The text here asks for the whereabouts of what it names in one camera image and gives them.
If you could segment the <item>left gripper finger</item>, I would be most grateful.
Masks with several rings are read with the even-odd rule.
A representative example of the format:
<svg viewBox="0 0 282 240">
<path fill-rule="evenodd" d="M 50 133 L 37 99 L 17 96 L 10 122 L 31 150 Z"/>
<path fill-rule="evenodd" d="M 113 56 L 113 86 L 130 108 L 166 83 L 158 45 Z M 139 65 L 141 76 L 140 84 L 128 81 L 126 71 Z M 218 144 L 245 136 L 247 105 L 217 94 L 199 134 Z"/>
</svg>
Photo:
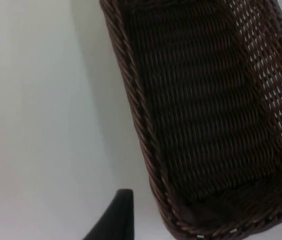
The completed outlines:
<svg viewBox="0 0 282 240">
<path fill-rule="evenodd" d="M 133 239 L 133 190 L 119 189 L 85 240 Z"/>
</svg>

